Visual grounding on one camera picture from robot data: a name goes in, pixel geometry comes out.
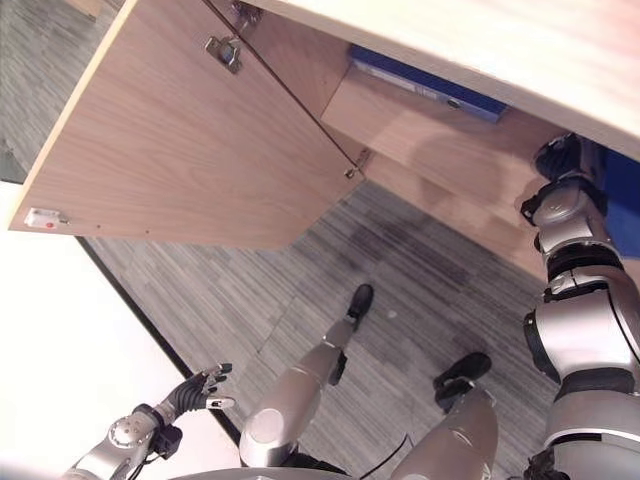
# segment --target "gray carpet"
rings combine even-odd
[[[115,10],[93,23],[61,0],[1,5],[0,133],[29,167]],[[278,252],[91,243],[192,369],[234,363],[224,390],[239,425],[368,281],[374,307],[303,450],[362,474],[439,421],[431,379],[476,349],[495,364],[484,382],[501,422],[495,478],[519,474],[540,446],[555,388],[531,366],[520,324],[542,284],[373,184]]]
[[[27,173],[16,160],[13,151],[4,138],[0,138],[0,180],[22,183],[26,177]]]

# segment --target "wooden shelf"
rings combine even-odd
[[[540,254],[533,248],[532,227],[516,227],[379,154],[367,162],[364,173],[369,180],[508,262],[540,279],[546,278]]]
[[[498,124],[420,97],[355,68],[322,120],[372,150],[513,225],[543,185],[535,152],[563,129],[518,110]]]

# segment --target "desk surface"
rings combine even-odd
[[[633,0],[248,0],[640,160]]]

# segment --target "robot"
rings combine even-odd
[[[521,209],[538,229],[535,247],[548,272],[542,302],[524,319],[524,336],[535,366],[560,386],[543,450],[529,460],[526,480],[640,476],[640,295],[605,227],[600,157],[597,144],[575,134],[552,140],[536,158],[550,182]],[[244,468],[182,480],[352,478],[299,453],[297,440],[323,388],[339,383],[345,349],[373,295],[371,286],[361,285],[344,318],[261,400],[242,432]],[[491,478],[498,442],[495,400],[477,383],[490,367],[490,359],[476,352],[434,380],[436,402],[447,415],[401,461],[392,480]],[[132,480],[151,453],[169,458],[182,437],[172,426],[176,418],[234,404],[217,394],[230,372],[229,364],[218,365],[186,380],[157,406],[136,407],[62,479]]]

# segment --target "robot leg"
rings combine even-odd
[[[285,463],[311,422],[322,389],[340,380],[346,364],[344,349],[373,301],[373,288],[358,287],[347,314],[322,342],[287,370],[247,419],[240,438],[240,458],[250,467]]]
[[[474,353],[445,372],[450,382],[445,384],[443,376],[434,381],[436,401],[445,411],[451,409],[400,462],[391,480],[491,478],[498,447],[495,402],[486,390],[469,380],[486,373],[490,366],[486,355]],[[457,398],[452,407],[447,397]]]

